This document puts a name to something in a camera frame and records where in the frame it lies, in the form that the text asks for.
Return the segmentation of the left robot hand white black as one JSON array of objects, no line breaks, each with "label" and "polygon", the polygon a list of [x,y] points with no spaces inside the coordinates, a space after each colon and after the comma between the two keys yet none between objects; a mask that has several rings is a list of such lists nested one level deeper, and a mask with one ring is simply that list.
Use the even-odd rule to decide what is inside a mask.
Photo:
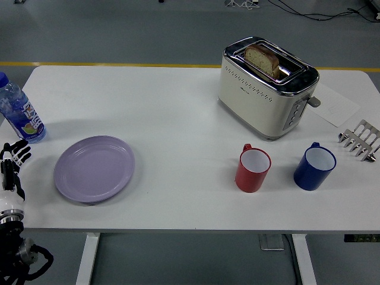
[{"label": "left robot hand white black", "polygon": [[21,166],[31,157],[26,140],[6,142],[1,150],[1,212],[23,212],[25,192],[19,178]]}]

